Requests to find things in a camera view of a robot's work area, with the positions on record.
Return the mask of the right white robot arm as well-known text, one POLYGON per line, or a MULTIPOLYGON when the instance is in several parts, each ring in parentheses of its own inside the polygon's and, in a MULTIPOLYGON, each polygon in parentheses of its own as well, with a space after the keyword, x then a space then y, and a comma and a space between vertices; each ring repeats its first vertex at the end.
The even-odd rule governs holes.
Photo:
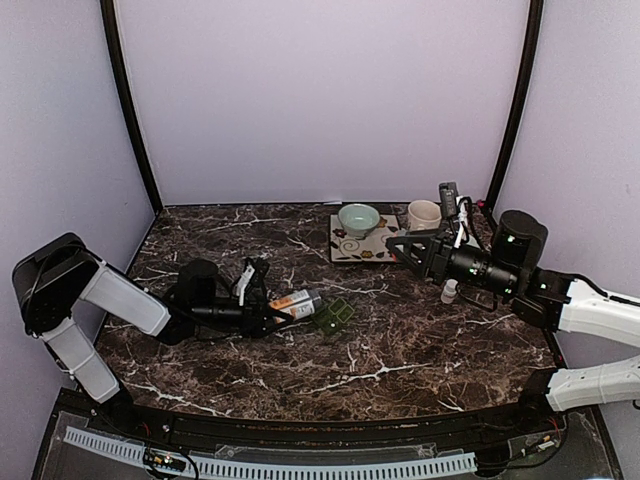
MULTIPOLYGON (((490 251, 456 245, 443 229, 398 234, 386 241, 391 255, 435 285, 446 280, 489 292, 525 323, 548 332, 584 333, 639 344, 639 301, 598 287, 579 274, 539 267, 548 230, 531 215, 505 211, 490 251)), ((639 401, 639 359, 582 369, 535 371, 523 388, 510 424, 534 432, 551 412, 639 401)))

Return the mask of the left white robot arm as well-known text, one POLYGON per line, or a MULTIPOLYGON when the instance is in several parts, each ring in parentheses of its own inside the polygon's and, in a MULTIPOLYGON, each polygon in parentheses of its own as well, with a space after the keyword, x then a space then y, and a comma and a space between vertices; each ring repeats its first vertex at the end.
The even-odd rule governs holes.
POLYGON ((120 436, 141 427, 126 389, 73 318, 79 302, 91 304, 165 345, 195 336, 201 327, 263 338, 293 321, 267 298, 269 265, 248 258, 234 281, 198 258, 184 265, 164 295, 143 288, 66 233, 20 260, 12 271, 25 331, 42 340, 89 398, 104 404, 101 417, 120 436))

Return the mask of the large grey-capped pill bottle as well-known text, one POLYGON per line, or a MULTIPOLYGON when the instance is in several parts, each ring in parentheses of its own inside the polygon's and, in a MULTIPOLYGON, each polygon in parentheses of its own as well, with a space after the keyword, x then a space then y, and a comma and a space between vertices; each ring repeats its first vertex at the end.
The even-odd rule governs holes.
POLYGON ((322 304, 323 300, 317 290, 304 289, 274 300, 269 306, 289 314, 294 320, 300 320, 317 313, 322 304))

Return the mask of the green weekly pill organizer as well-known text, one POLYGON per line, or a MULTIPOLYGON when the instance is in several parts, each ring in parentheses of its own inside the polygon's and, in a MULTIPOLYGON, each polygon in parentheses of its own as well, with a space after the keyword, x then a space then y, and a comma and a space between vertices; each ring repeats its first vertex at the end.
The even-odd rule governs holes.
POLYGON ((324 335, 330 336, 344 329, 355 309, 343 298, 337 298, 313 315, 312 322, 324 335))

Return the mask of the small white pill bottle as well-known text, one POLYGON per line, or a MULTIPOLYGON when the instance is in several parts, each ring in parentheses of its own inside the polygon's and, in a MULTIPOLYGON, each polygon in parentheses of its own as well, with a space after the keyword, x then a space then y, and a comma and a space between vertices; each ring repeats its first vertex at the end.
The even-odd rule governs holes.
POLYGON ((441 292, 441 301, 444 304, 452 304, 457 296, 457 285, 458 282, 454 279, 448 279, 444 285, 441 292))

